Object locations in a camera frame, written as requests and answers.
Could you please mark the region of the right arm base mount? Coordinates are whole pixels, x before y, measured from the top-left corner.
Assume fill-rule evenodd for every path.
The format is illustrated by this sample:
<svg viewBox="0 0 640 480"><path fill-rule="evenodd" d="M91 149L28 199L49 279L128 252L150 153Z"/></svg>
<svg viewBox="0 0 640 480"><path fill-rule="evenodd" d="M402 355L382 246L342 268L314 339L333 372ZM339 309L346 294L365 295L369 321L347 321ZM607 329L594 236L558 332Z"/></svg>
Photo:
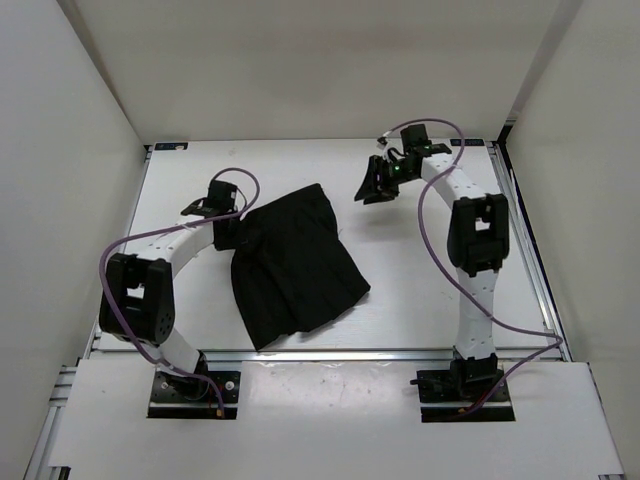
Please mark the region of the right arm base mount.
<svg viewBox="0 0 640 480"><path fill-rule="evenodd" d="M496 354L481 360L454 358L448 369L418 370L423 423L514 422L510 392Z"/></svg>

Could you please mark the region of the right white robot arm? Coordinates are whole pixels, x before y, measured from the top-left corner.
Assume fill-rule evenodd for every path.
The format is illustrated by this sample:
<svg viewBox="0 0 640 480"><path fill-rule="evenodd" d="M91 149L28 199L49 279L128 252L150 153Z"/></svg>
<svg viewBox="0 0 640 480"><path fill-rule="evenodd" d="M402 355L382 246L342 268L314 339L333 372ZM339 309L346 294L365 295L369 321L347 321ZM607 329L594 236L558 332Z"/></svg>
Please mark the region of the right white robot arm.
<svg viewBox="0 0 640 480"><path fill-rule="evenodd" d="M480 188L454 164L449 147L418 147L396 160L369 157L354 200L363 204L391 201L399 186L423 180L451 210L447 255L457 273L459 326L454 350L463 360L495 355L492 335L494 289L510 250L508 201Z"/></svg>

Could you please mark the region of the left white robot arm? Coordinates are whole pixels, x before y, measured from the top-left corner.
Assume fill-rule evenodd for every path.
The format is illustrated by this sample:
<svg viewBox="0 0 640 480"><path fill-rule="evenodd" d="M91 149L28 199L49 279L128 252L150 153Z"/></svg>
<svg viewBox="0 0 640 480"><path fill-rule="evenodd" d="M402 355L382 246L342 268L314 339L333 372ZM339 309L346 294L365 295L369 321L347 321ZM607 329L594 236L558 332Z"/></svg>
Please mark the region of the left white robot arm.
<svg viewBox="0 0 640 480"><path fill-rule="evenodd" d="M201 353L175 327L173 282L202 250L230 249L239 224L237 215L206 220L188 215L175 226L134 235L150 242L133 253L109 252L100 264L100 329L176 375L175 388L188 400L206 395L210 377L198 368Z"/></svg>

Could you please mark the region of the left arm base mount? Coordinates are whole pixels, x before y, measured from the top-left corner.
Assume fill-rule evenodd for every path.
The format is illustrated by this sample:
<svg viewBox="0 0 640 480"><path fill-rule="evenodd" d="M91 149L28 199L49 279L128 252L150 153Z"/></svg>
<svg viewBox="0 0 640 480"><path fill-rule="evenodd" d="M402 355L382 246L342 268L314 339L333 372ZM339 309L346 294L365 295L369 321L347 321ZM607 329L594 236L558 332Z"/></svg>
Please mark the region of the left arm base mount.
<svg viewBox="0 0 640 480"><path fill-rule="evenodd" d="M158 368L151 386L149 419L235 420L241 386L239 370L212 370L203 354L196 373L210 381L170 374Z"/></svg>

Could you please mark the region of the black pleated skirt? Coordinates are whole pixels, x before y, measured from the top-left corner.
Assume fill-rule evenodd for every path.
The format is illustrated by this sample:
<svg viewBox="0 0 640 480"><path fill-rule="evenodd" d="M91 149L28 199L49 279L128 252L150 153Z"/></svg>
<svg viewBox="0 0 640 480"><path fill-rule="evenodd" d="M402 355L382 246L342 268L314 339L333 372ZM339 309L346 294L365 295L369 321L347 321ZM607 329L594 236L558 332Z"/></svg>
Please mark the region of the black pleated skirt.
<svg viewBox="0 0 640 480"><path fill-rule="evenodd" d="M310 333L370 291L341 242L335 212L311 184L248 212L230 266L234 299L253 347Z"/></svg>

